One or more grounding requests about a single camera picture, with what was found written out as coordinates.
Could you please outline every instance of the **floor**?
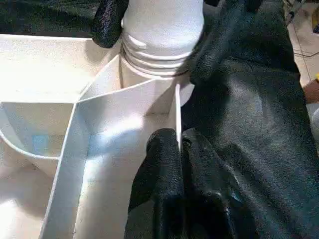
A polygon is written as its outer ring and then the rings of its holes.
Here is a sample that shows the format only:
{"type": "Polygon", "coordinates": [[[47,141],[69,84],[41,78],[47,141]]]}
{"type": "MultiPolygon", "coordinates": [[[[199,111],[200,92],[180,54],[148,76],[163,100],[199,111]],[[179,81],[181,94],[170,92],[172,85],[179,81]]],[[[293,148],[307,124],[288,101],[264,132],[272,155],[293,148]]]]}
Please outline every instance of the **floor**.
{"type": "Polygon", "coordinates": [[[319,34],[313,33],[311,21],[312,13],[318,6],[319,2],[304,4],[293,22],[288,25],[302,86],[314,80],[319,73],[319,54],[309,57],[319,52],[319,34]]]}

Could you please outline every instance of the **gloved hand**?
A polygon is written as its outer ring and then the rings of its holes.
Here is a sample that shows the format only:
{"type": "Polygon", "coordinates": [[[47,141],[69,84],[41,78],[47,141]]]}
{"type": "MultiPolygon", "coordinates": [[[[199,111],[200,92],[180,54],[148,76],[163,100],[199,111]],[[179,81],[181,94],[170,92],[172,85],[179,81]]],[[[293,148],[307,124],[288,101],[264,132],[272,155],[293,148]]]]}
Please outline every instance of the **gloved hand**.
{"type": "Polygon", "coordinates": [[[194,129],[154,132],[132,185],[125,238],[253,239],[254,219],[237,182],[194,129]]]}
{"type": "Polygon", "coordinates": [[[265,0],[250,30],[195,86],[182,107],[183,128],[211,143],[260,238],[318,238],[319,159],[283,2],[265,0]]]}

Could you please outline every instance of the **black glove finger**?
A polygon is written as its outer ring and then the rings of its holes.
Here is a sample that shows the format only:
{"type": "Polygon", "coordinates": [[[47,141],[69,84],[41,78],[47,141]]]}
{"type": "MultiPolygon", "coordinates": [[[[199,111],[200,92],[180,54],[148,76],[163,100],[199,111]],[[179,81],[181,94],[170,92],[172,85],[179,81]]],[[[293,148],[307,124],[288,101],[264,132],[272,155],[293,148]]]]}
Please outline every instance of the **black glove finger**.
{"type": "Polygon", "coordinates": [[[219,64],[228,56],[231,47],[239,44],[249,32],[249,26],[259,4],[247,0],[222,0],[217,13],[212,8],[204,8],[205,20],[214,20],[214,23],[206,23],[211,27],[204,38],[204,43],[193,59],[190,69],[190,80],[199,85],[207,82],[219,64]]]}
{"type": "Polygon", "coordinates": [[[102,0],[92,25],[92,38],[96,44],[111,48],[119,39],[121,20],[129,5],[129,0],[102,0]]]}
{"type": "Polygon", "coordinates": [[[181,159],[173,129],[154,132],[132,185],[125,238],[180,238],[184,219],[181,159]]]}

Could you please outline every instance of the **black fabric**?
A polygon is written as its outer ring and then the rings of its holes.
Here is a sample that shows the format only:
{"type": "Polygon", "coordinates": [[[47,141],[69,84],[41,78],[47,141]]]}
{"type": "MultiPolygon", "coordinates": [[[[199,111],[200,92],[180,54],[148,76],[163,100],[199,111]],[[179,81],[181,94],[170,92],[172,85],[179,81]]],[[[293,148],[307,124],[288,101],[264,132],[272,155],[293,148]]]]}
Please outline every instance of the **black fabric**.
{"type": "Polygon", "coordinates": [[[258,238],[236,180],[208,140],[189,129],[182,142],[188,238],[258,238]]]}
{"type": "Polygon", "coordinates": [[[0,33],[91,37],[99,0],[4,0],[0,33]]]}
{"type": "Polygon", "coordinates": [[[164,128],[154,132],[146,151],[132,185],[125,238],[180,238],[184,186],[175,131],[164,128]]]}

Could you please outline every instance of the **white plastic compartment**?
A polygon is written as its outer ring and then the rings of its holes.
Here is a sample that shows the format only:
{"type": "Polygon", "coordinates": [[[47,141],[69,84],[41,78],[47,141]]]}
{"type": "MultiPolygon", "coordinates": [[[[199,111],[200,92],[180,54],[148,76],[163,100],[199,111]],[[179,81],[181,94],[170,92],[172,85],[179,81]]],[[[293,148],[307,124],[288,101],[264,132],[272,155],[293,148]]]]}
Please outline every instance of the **white plastic compartment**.
{"type": "Polygon", "coordinates": [[[121,239],[134,176],[149,136],[174,128],[179,84],[148,80],[80,101],[73,109],[42,239],[121,239]]]}
{"type": "Polygon", "coordinates": [[[53,177],[72,108],[73,104],[0,103],[3,151],[14,154],[4,157],[2,166],[12,172],[28,160],[53,177]]]}
{"type": "Polygon", "coordinates": [[[75,103],[119,53],[89,38],[0,34],[0,101],[75,103]]]}

